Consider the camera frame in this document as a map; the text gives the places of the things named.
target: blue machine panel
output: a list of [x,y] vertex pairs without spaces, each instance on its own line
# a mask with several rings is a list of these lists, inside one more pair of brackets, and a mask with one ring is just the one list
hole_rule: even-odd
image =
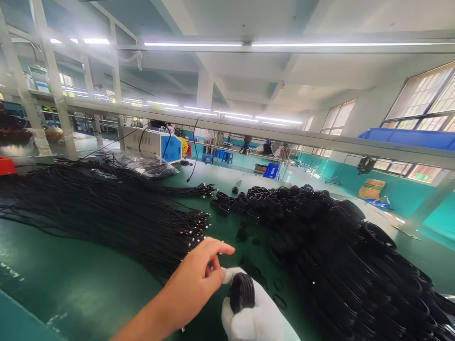
[[166,149],[166,145],[169,141],[168,136],[161,136],[161,157],[167,162],[173,162],[182,158],[182,142],[176,137],[171,136],[169,144]]

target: coiled cable pile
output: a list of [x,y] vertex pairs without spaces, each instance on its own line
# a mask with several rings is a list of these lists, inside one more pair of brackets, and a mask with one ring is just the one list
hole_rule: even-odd
[[271,232],[270,257],[311,293],[336,340],[455,340],[455,305],[352,202],[308,184],[253,187],[232,210]]
[[[107,179],[90,170],[114,175]],[[209,214],[167,196],[203,197],[212,185],[168,188],[99,162],[58,163],[0,177],[0,217],[113,248],[166,279],[204,238]]]

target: plastic bag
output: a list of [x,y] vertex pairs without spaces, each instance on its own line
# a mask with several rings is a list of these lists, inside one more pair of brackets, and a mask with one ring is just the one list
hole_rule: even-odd
[[148,178],[165,178],[180,173],[156,154],[147,154],[147,157],[143,157],[140,153],[120,150],[113,151],[112,155],[114,156],[114,164],[133,169]]

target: white glove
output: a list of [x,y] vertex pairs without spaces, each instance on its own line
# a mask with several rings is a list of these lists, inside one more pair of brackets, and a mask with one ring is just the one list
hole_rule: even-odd
[[[226,269],[223,284],[232,284],[234,276],[245,271],[242,268]],[[300,341],[294,329],[281,314],[264,288],[253,280],[256,305],[235,314],[231,300],[226,297],[221,310],[221,321],[229,341]]]

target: fluorescent light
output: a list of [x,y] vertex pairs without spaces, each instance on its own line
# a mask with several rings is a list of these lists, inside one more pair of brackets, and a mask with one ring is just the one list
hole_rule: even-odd
[[237,116],[253,117],[253,115],[237,114],[237,113],[228,113],[228,112],[226,112],[226,111],[216,111],[216,110],[214,110],[213,112],[217,112],[217,113],[220,113],[220,114],[228,114],[228,115],[237,115]]
[[241,119],[241,120],[244,120],[244,121],[258,122],[258,120],[252,120],[252,119],[249,119],[249,118],[241,118],[241,117],[235,117],[235,116],[225,116],[225,117]]
[[196,108],[196,107],[187,107],[187,106],[184,106],[185,108],[188,108],[188,109],[196,109],[196,110],[206,110],[206,111],[210,111],[210,109],[204,109],[204,108]]
[[65,89],[65,91],[74,92],[74,93],[83,93],[83,94],[87,94],[87,92],[85,92],[85,91],[76,91],[76,90],[68,90],[68,89]]
[[183,112],[188,112],[188,110],[185,110],[185,109],[177,109],[177,108],[166,108],[164,107],[165,109],[167,110],[175,110],[175,111],[183,111]]
[[201,115],[212,115],[212,116],[214,115],[214,114],[212,114],[212,113],[201,113],[201,112],[199,112],[199,111],[191,111],[191,110],[188,110],[188,112],[191,112],[191,113],[193,113],[193,114],[201,114]]
[[286,123],[297,123],[297,124],[302,124],[302,122],[299,122],[299,121],[282,120],[282,119],[279,119],[279,118],[261,117],[261,116],[256,116],[256,118],[266,119],[266,120],[269,120],[269,121],[277,121],[277,122],[286,122]]
[[155,104],[167,105],[167,106],[170,106],[170,107],[178,107],[177,104],[169,104],[169,103],[162,103],[162,102],[147,101],[147,103],[155,103]]
[[242,43],[144,43],[145,46],[240,47]]
[[106,38],[84,38],[84,43],[109,45],[109,40]]
[[273,123],[273,122],[262,122],[262,123],[275,124],[277,126],[288,126],[288,125],[284,125],[284,124],[281,124],[281,123]]
[[274,44],[274,43],[257,43],[251,44],[252,47],[362,47],[362,46],[427,46],[427,45],[455,45],[455,43],[290,43],[290,44]]

